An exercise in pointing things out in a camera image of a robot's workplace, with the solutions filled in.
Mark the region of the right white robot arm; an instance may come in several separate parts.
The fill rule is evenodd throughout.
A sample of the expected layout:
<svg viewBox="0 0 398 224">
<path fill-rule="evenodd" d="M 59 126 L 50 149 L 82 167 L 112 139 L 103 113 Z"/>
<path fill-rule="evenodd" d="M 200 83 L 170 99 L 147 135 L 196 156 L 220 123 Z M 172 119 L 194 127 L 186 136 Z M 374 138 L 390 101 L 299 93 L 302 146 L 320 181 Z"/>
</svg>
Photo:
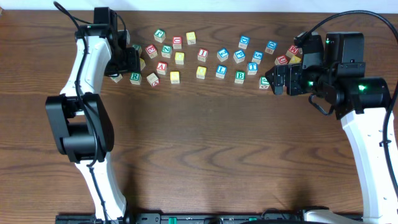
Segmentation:
<svg viewBox="0 0 398 224">
<path fill-rule="evenodd" d="M 391 102 L 386 81 L 365 77 L 364 35 L 314 32 L 302 45 L 302 62 L 276 65 L 265 77 L 276 95 L 308 93 L 325 99 L 341 121 L 359 176 L 363 196 L 363 223 L 397 223 L 397 144 L 394 118 L 383 124 Z"/>
</svg>

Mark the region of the green R wooden block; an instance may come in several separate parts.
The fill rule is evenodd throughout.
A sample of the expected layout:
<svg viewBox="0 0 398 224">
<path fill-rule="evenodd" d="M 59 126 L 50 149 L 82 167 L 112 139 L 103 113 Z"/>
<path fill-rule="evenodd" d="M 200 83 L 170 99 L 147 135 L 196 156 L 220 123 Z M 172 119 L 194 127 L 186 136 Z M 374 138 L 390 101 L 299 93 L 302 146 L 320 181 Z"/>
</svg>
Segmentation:
<svg viewBox="0 0 398 224">
<path fill-rule="evenodd" d="M 142 76 L 140 73 L 132 72 L 129 80 L 133 85 L 140 85 Z"/>
</svg>

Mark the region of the green B wooden block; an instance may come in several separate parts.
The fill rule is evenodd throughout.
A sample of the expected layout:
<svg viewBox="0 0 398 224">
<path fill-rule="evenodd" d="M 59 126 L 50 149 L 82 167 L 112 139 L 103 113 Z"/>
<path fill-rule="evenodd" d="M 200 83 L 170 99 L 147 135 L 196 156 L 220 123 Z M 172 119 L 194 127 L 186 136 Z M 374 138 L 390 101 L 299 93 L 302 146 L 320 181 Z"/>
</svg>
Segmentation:
<svg viewBox="0 0 398 224">
<path fill-rule="evenodd" d="M 246 78 L 246 73 L 244 71 L 236 71 L 234 82 L 237 84 L 243 84 Z"/>
</svg>

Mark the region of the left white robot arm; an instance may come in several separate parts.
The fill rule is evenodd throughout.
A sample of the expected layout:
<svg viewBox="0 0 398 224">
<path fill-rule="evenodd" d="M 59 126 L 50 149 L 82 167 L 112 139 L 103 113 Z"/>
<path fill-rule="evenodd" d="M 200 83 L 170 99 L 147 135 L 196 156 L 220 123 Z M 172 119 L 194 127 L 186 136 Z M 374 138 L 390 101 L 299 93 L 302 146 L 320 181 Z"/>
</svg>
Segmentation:
<svg viewBox="0 0 398 224">
<path fill-rule="evenodd" d="M 106 76 L 137 72 L 139 54 L 129 33 L 109 25 L 81 26 L 66 85 L 45 102 L 58 151 L 81 172 L 95 205 L 95 223 L 133 223 L 111 164 L 114 129 L 100 98 Z"/>
</svg>

